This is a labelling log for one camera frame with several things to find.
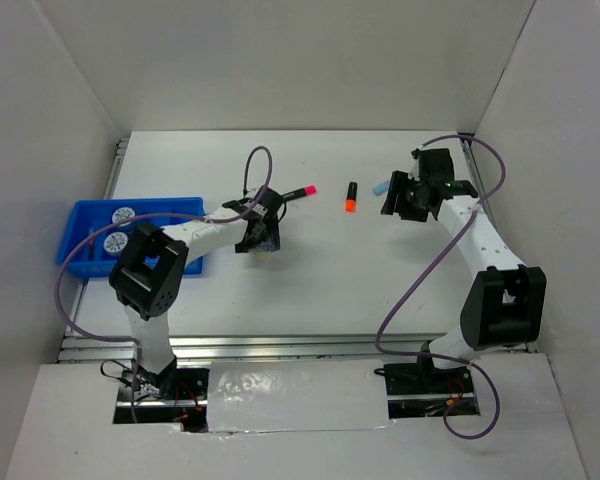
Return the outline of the orange black highlighter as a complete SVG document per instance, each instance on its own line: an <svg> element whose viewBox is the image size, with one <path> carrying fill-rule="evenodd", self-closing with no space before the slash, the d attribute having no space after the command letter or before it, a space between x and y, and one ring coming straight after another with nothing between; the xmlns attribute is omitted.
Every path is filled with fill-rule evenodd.
<svg viewBox="0 0 600 480"><path fill-rule="evenodd" d="M358 184L354 181L348 184L346 200L345 200L345 211L347 213L354 213L357 206L357 191Z"/></svg>

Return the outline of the red gel pen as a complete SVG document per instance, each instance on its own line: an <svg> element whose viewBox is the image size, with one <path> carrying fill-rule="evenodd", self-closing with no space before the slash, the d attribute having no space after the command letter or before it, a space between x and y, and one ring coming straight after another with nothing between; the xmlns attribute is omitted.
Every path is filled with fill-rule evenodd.
<svg viewBox="0 0 600 480"><path fill-rule="evenodd" d="M95 250L95 240L94 240L94 232L95 230L93 228L89 229L89 235L90 235L90 240L88 243L88 261L91 262L94 259L94 250Z"/></svg>

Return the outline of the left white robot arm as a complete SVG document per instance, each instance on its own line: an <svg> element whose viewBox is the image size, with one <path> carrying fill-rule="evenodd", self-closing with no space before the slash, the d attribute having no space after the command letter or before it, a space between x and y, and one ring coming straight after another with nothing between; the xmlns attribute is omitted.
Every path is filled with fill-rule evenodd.
<svg viewBox="0 0 600 480"><path fill-rule="evenodd" d="M268 187L221 205L198 220L157 227L141 223L132 232L110 276L138 341L133 366L143 389L156 399L177 387L177 359L170 344L167 312L179 293L186 267L227 246L237 254L280 249L283 196Z"/></svg>

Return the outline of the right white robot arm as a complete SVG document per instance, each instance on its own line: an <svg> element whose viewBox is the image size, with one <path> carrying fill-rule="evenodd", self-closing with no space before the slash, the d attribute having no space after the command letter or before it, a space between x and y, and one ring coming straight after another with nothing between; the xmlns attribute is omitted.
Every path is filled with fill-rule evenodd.
<svg viewBox="0 0 600 480"><path fill-rule="evenodd" d="M505 244L468 180L455 177L447 149L417 149L409 173L392 173L383 215L425 222L432 218L452 236L472 284L458 326L426 344L416 379L428 392L440 391L451 370L495 348L512 348L538 339L547 278Z"/></svg>

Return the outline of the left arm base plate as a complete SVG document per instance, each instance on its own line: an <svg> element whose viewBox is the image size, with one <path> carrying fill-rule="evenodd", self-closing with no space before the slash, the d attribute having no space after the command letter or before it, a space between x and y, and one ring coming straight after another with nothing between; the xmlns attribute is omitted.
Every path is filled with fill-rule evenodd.
<svg viewBox="0 0 600 480"><path fill-rule="evenodd" d="M142 368L133 376L132 370L124 369L119 376L117 401L125 406L134 400L140 405L153 402L202 408L207 402L209 375L208 367L178 368L162 377Z"/></svg>

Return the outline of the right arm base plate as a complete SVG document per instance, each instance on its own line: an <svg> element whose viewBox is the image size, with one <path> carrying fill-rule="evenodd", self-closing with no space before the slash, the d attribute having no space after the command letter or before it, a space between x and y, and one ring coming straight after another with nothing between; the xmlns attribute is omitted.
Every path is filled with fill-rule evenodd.
<svg viewBox="0 0 600 480"><path fill-rule="evenodd" d="M374 374L384 379L389 396L465 396L474 392L471 375L465 367L437 370L428 364L389 363L376 368Z"/></svg>

